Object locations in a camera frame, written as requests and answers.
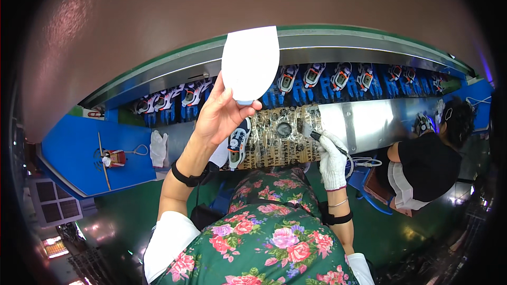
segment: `hand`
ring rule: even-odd
[[[347,157],[340,153],[336,145],[348,153],[348,149],[341,140],[332,133],[325,131],[320,136],[320,174],[326,191],[334,191],[347,186],[345,180],[345,166]]]
[[[256,110],[262,108],[258,100],[249,106],[241,106],[232,98],[232,94],[231,88],[225,89],[220,72],[197,119],[193,136],[199,138],[202,145],[208,146],[213,151],[246,117],[253,116]]]

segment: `hair clip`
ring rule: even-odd
[[[452,116],[452,108],[447,109],[447,112],[445,113],[445,121],[449,120]]]

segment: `wooden stick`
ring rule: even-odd
[[[98,132],[98,147],[100,149],[100,158],[102,158],[102,143],[100,142],[100,132]],[[105,170],[104,163],[102,163],[102,168],[104,169],[104,175],[105,175],[105,180],[107,182],[107,187],[109,188],[109,190],[111,190],[111,185],[109,185],[109,178],[107,177],[107,171]]]

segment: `black hair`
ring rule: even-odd
[[[442,124],[447,123],[446,137],[452,146],[461,149],[474,129],[476,113],[468,102],[454,97],[445,104]]]

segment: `person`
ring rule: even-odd
[[[335,145],[346,147],[327,131],[319,149],[328,204],[319,208],[299,167],[276,173],[254,170],[237,185],[224,218],[202,231],[187,218],[189,185],[198,185],[194,180],[205,176],[217,146],[262,107],[258,101],[240,106],[232,94],[220,73],[186,148],[164,180],[157,224],[143,257],[146,281],[373,284],[364,255],[352,246],[346,157]]]
[[[473,131],[475,113],[468,102],[453,98],[445,104],[437,133],[431,120],[417,115],[416,137],[379,150],[379,184],[395,196],[396,208],[419,210],[444,195],[458,179],[459,149]]]

